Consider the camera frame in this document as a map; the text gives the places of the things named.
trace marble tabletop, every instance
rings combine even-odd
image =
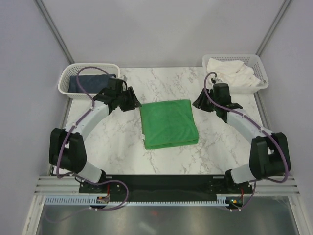
[[[141,103],[190,99],[195,101],[203,87],[202,68],[121,69]],[[252,94],[233,94],[255,121],[261,118]],[[90,101],[73,100],[68,123],[76,121]],[[196,145],[156,150],[144,148],[139,109],[122,112],[119,108],[102,120],[85,141],[88,160],[107,174],[224,174],[246,164],[250,145],[233,127],[215,113],[192,106],[199,132]]]

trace white towel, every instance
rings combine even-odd
[[[232,87],[256,87],[262,84],[254,76],[254,70],[240,60],[222,62],[210,58],[206,70],[208,73],[216,72],[218,79]]]

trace white laundry basket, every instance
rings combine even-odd
[[[260,89],[268,87],[268,77],[265,73],[264,66],[261,59],[257,55],[252,54],[209,54],[205,55],[202,60],[202,65],[204,69],[204,74],[208,74],[206,66],[209,59],[213,58],[219,61],[231,61],[231,60],[241,60],[245,65],[253,68],[254,75],[262,81],[262,84],[257,87],[231,87],[229,86],[229,91],[232,94],[253,94]]]
[[[58,89],[59,92],[62,94],[66,94],[68,97],[72,99],[89,99],[84,93],[69,93],[68,88],[69,88],[69,77],[73,75],[77,75],[77,72],[87,66],[95,66],[103,69],[106,71],[108,74],[115,74],[116,78],[119,78],[121,76],[121,69],[119,66],[115,64],[95,64],[95,63],[76,63],[76,64],[71,64],[67,66],[63,73],[61,74],[59,84],[58,84]],[[104,74],[102,71],[97,70],[97,69],[85,69],[83,70],[80,75],[100,75]]]

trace green cloth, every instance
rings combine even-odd
[[[198,143],[189,99],[143,104],[140,114],[146,149]]]

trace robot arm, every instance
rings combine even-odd
[[[104,181],[105,172],[87,160],[84,140],[86,140],[95,126],[117,107],[120,107],[124,112],[141,106],[134,94],[133,88],[126,87],[124,90],[123,84],[126,83],[121,79],[110,78],[107,88],[104,88],[93,98],[94,108],[92,111],[77,126],[75,123],[71,123],[65,129],[55,128],[51,132],[50,164],[57,165],[65,137],[72,126],[75,126],[75,129],[68,138],[69,147],[63,150],[60,168],[69,170],[91,182]]]
[[[214,105],[207,98],[204,89],[198,99],[193,103],[193,106],[207,112],[216,111],[218,117],[225,123],[233,126],[251,144],[249,163],[227,171],[235,183],[239,184],[252,180],[260,180],[285,172],[285,166],[277,148],[263,131],[272,136],[279,144],[286,158],[288,170],[290,171],[291,164],[287,138],[283,133],[274,133],[264,127],[258,129],[256,127],[258,124],[253,125],[251,123],[254,122],[253,119],[246,115],[242,106],[231,102],[229,86],[226,83],[216,83],[213,85],[213,89],[207,89],[207,91],[215,103],[237,112],[230,112]],[[238,114],[238,112],[244,114],[246,118]]]

